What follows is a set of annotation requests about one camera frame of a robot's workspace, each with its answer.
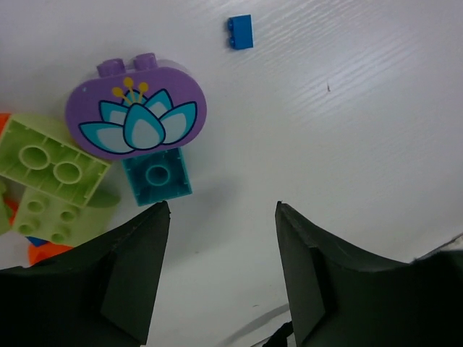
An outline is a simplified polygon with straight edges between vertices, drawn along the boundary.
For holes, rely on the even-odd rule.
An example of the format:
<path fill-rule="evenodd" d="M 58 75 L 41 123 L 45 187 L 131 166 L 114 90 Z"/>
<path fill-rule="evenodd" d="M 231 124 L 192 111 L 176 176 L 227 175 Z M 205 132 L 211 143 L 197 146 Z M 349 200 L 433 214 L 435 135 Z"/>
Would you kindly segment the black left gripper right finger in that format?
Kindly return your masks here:
<path fill-rule="evenodd" d="M 398 262 L 276 206 L 276 234 L 298 346 L 460 346 L 462 252 Z"/>

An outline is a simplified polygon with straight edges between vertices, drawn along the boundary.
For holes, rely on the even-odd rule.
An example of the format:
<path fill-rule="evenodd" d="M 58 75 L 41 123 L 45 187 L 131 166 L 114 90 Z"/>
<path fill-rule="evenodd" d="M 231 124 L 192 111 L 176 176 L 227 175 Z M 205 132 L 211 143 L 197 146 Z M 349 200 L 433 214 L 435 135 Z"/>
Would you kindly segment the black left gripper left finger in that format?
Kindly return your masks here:
<path fill-rule="evenodd" d="M 169 235 L 166 202 L 31 267 L 1 271 L 3 346 L 144 346 Z"/>

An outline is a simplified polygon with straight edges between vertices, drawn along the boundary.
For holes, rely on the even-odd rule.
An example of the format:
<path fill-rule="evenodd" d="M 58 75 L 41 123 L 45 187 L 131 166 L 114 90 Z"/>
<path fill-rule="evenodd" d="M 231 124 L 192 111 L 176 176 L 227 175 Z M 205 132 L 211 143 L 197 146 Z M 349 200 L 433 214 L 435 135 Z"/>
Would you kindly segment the lime green studded lego brick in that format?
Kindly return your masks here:
<path fill-rule="evenodd" d="M 98 190 L 85 207 L 76 207 L 27 188 L 12 229 L 23 236 L 77 247 L 108 231 L 120 198 Z"/>

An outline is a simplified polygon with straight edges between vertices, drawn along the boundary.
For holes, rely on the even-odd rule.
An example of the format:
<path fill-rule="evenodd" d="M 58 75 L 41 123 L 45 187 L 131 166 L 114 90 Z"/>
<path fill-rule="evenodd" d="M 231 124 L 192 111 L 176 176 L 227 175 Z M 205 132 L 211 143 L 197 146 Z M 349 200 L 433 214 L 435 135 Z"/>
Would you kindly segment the teal square lego brick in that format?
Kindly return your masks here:
<path fill-rule="evenodd" d="M 127 158 L 122 166 L 138 206 L 192 193 L 180 148 Z"/>

